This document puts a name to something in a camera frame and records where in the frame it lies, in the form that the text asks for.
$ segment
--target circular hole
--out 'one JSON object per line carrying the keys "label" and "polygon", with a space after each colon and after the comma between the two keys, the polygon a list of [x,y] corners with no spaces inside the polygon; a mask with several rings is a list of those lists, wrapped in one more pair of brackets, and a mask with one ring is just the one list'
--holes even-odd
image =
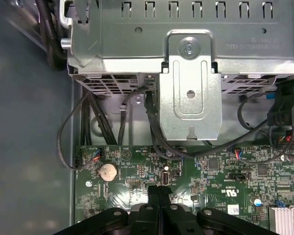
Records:
{"label": "circular hole", "polygon": [[191,98],[194,98],[195,97],[195,92],[194,91],[188,91],[186,95],[187,95],[187,97],[189,99],[191,99]]}
{"label": "circular hole", "polygon": [[142,32],[143,32],[142,28],[140,28],[140,27],[135,28],[135,33],[142,33]]}
{"label": "circular hole", "polygon": [[195,232],[195,230],[193,228],[187,228],[186,231],[188,231],[189,233]]}

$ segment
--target black cable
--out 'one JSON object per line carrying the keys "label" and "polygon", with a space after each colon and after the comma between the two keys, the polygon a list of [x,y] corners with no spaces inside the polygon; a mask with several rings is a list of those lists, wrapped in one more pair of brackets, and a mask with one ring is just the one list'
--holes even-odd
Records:
{"label": "black cable", "polygon": [[81,105],[80,115],[80,145],[85,145],[85,101]]}
{"label": "black cable", "polygon": [[117,145],[117,141],[114,138],[111,126],[108,122],[106,115],[104,114],[103,110],[101,109],[101,107],[97,101],[96,96],[94,94],[92,94],[92,95],[88,96],[88,99],[89,99],[90,105],[92,106],[93,111],[96,115],[99,128],[102,131],[102,135],[104,137],[106,136],[105,140],[106,140],[107,144],[108,145]]}
{"label": "black cable", "polygon": [[122,145],[123,143],[123,137],[124,137],[124,131],[125,131],[125,125],[126,125],[126,112],[127,111],[121,111],[120,129],[118,134],[118,145]]}
{"label": "black cable", "polygon": [[90,106],[89,106],[89,100],[86,99],[84,101],[85,104],[85,116],[84,116],[84,128],[85,128],[85,140],[86,145],[92,145],[92,136],[90,133]]}
{"label": "black cable", "polygon": [[57,150],[58,150],[58,156],[62,162],[62,164],[67,168],[67,169],[70,169],[70,170],[82,170],[82,169],[85,169],[85,167],[87,167],[88,165],[90,165],[93,161],[94,161],[94,158],[96,157],[93,157],[92,159],[90,159],[86,164],[84,165],[81,165],[81,166],[78,166],[78,167],[74,167],[74,166],[70,166],[64,159],[63,157],[63,153],[62,153],[62,146],[61,146],[61,136],[62,136],[62,132],[63,132],[63,129],[65,127],[65,125],[68,123],[68,121],[70,120],[70,118],[72,117],[72,115],[81,107],[83,101],[91,94],[90,91],[88,91],[87,93],[85,93],[83,95],[83,97],[78,101],[77,105],[73,108],[73,110],[71,111],[71,113],[68,115],[68,117],[64,120],[64,122],[62,123],[62,125],[60,126],[59,128],[59,131],[58,131],[58,136],[57,136]]}
{"label": "black cable", "polygon": [[[247,101],[249,101],[250,99],[256,98],[256,97],[261,97],[263,95],[267,95],[267,94],[274,94],[274,93],[257,93],[257,94],[253,94],[251,96],[249,96],[248,98],[246,98],[240,105],[239,108],[237,109],[237,118],[241,124],[241,126],[243,128],[245,128],[246,130],[252,130],[253,127],[251,127],[247,122],[245,122],[243,115],[242,115],[242,110],[244,105],[247,103]],[[265,131],[261,131],[262,134],[265,134],[266,136],[268,135],[267,132]]]}
{"label": "black cable", "polygon": [[90,102],[90,106],[92,107],[93,112],[95,114],[95,117],[96,117],[96,119],[98,121],[98,127],[101,130],[101,133],[102,133],[102,136],[103,136],[104,140],[106,141],[107,145],[111,145],[112,144],[111,143],[111,139],[109,137],[109,134],[108,134],[106,128],[104,127],[104,124],[102,122],[102,119],[100,118],[100,115],[99,115],[99,113],[98,113],[95,105],[92,102]]}
{"label": "black cable", "polygon": [[204,141],[204,143],[206,144],[206,145],[213,145],[210,141]]}
{"label": "black cable", "polygon": [[218,152],[223,151],[224,149],[230,148],[233,145],[245,141],[246,139],[248,139],[250,136],[256,134],[261,128],[263,128],[264,126],[266,126],[267,124],[267,120],[263,121],[262,123],[260,123],[258,126],[256,126],[255,128],[253,128],[251,131],[247,132],[246,134],[230,141],[227,142],[225,144],[216,146],[208,151],[205,152],[194,152],[194,153],[185,153],[182,151],[179,151],[175,148],[173,148],[162,136],[162,132],[160,129],[160,125],[158,123],[157,117],[156,117],[156,113],[155,113],[155,107],[154,107],[154,103],[152,100],[152,93],[147,92],[146,93],[146,110],[147,110],[147,116],[149,119],[149,123],[152,129],[152,132],[154,133],[156,139],[159,141],[160,145],[165,148],[166,150],[168,150],[169,152],[177,155],[177,156],[181,156],[184,158],[201,158],[204,156],[208,156],[211,154],[215,154]]}
{"label": "black cable", "polygon": [[63,60],[66,60],[67,55],[59,43],[55,28],[52,22],[51,12],[50,12],[47,1],[46,0],[35,0],[35,1],[39,11],[41,24],[43,24],[49,44],[52,47],[54,54],[57,57]]}
{"label": "black cable", "polygon": [[160,149],[158,148],[158,146],[156,145],[156,137],[155,137],[155,135],[153,134],[151,128],[150,128],[150,133],[151,133],[152,146],[153,146],[155,152],[158,154],[159,157],[164,158],[164,159],[167,159],[167,160],[172,160],[172,161],[180,160],[180,159],[181,159],[181,157],[169,157],[169,156],[167,156],[166,154],[162,153],[162,152],[160,151]]}
{"label": "black cable", "polygon": [[250,165],[259,165],[259,164],[266,164],[266,163],[270,163],[272,161],[275,161],[277,159],[280,159],[282,155],[284,155],[291,147],[292,143],[294,141],[294,127],[292,127],[292,137],[290,142],[288,143],[288,145],[286,145],[283,150],[275,157],[264,160],[264,161],[260,161],[260,162],[251,162],[251,161],[246,161],[243,159],[239,159],[240,162],[245,163],[245,164],[250,164]]}
{"label": "black cable", "polygon": [[[128,101],[131,98],[138,96],[147,90],[148,90],[147,87],[140,87],[137,90],[131,92],[130,94],[128,94],[125,97],[125,99],[122,102],[122,105],[127,105]],[[123,143],[125,124],[126,124],[126,111],[121,111],[120,130],[119,130],[119,135],[118,135],[118,145],[122,145],[122,143]]]}

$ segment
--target rectangular slot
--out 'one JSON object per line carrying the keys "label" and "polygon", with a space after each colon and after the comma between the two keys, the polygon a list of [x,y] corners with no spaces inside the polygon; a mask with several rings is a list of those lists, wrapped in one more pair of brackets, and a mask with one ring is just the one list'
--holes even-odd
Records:
{"label": "rectangular slot", "polygon": [[202,2],[201,1],[192,2],[192,16],[193,18],[202,18]]}
{"label": "rectangular slot", "polygon": [[145,1],[145,18],[156,17],[156,2]]}
{"label": "rectangular slot", "polygon": [[263,18],[273,19],[273,6],[272,6],[272,2],[270,1],[263,2]]}
{"label": "rectangular slot", "polygon": [[224,1],[216,2],[216,17],[226,18],[226,6]]}
{"label": "rectangular slot", "polygon": [[169,18],[171,17],[179,18],[179,9],[178,9],[178,1],[169,1]]}
{"label": "rectangular slot", "polygon": [[241,1],[239,4],[240,18],[249,18],[249,2]]}
{"label": "rectangular slot", "polygon": [[132,2],[123,1],[121,5],[121,17],[132,18]]}

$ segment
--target green circuit board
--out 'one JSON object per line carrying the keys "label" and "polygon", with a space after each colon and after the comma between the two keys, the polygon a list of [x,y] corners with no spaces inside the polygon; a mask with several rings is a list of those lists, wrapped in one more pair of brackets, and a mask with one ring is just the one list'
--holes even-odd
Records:
{"label": "green circuit board", "polygon": [[[85,163],[98,149],[100,158],[75,175],[76,223],[111,207],[130,211],[133,205],[146,203],[150,185],[169,186],[171,202],[187,205],[193,213],[213,207],[263,228],[268,228],[268,207],[276,206],[276,200],[294,205],[294,162],[247,165],[226,150],[199,159],[170,161],[159,158],[152,146],[81,146],[76,160]],[[246,160],[262,161],[273,155],[268,146],[241,150]],[[105,182],[99,170],[111,162],[118,173],[113,181]]]}

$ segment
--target connector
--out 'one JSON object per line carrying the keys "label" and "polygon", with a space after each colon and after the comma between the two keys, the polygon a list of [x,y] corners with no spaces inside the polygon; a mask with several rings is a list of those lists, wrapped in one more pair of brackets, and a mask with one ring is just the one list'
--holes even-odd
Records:
{"label": "connector", "polygon": [[268,126],[294,126],[294,79],[277,85],[274,105],[268,112]]}
{"label": "connector", "polygon": [[169,174],[167,171],[162,171],[162,177],[161,181],[163,185],[168,185],[169,184]]}

